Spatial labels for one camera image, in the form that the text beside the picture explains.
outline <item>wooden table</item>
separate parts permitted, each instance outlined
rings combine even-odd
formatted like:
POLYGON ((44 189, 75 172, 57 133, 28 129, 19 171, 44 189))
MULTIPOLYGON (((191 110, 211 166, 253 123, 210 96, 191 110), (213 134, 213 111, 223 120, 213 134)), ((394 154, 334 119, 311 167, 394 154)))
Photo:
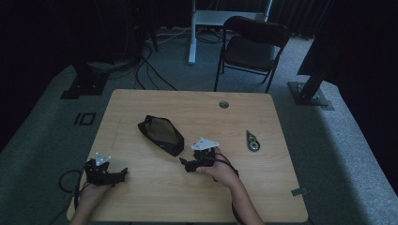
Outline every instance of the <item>wooden table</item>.
MULTIPOLYGON (((185 138, 178 157, 194 160, 191 146, 201 137, 220 143, 239 171, 265 222, 303 222, 308 218, 286 147, 278 114, 267 94, 115 90, 89 157, 112 157, 109 172, 129 168, 124 183, 111 188, 93 221, 234 222, 226 187, 211 177, 185 172, 172 157, 138 129, 150 114, 168 118, 185 138), (229 107, 222 109, 220 101, 229 107), (261 144, 252 152, 246 130, 261 144)), ((73 203, 68 218, 73 215, 73 203)))

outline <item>black chair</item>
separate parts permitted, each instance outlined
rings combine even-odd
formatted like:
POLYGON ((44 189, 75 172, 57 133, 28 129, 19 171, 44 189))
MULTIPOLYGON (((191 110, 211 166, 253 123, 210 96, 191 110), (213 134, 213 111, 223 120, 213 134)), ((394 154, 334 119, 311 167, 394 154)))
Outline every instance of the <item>black chair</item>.
POLYGON ((272 22, 261 22, 241 16, 229 18, 222 27, 222 49, 220 53, 214 91, 224 68, 233 68, 269 77, 266 93, 271 86, 279 58, 291 33, 286 27, 272 22), (232 37, 226 43, 226 32, 232 31, 232 37))

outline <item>tripod base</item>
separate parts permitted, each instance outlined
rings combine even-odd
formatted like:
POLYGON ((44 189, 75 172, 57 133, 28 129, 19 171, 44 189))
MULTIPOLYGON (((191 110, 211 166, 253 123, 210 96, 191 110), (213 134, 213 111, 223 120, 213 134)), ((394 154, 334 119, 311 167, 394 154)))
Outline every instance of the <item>tripod base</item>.
POLYGON ((61 99, 77 99, 79 96, 100 96, 106 82, 108 81, 108 73, 98 73, 97 77, 92 84, 82 85, 81 78, 76 76, 69 90, 64 91, 61 99))
POLYGON ((322 110, 334 111, 331 102, 325 99, 321 89, 318 89, 313 97, 304 98, 301 97, 300 92, 305 82, 288 82, 287 84, 297 105, 321 106, 322 110))

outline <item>finger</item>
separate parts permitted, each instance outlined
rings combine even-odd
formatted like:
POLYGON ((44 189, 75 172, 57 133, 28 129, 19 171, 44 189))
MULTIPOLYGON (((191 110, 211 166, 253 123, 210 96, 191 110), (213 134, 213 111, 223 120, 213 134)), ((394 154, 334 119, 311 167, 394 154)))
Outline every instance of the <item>finger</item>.
POLYGON ((214 152, 215 153, 221 153, 222 151, 220 151, 220 148, 216 146, 216 147, 214 147, 214 152))

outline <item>small green object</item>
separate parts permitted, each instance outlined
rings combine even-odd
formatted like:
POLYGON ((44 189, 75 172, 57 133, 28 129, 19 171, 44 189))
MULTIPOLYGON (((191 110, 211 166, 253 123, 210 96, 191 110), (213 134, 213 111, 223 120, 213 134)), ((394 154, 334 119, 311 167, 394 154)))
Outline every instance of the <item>small green object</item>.
POLYGON ((248 148, 256 152, 258 149, 260 149, 260 142, 257 141, 257 138, 249 132, 249 130, 246 130, 246 139, 248 143, 248 148))

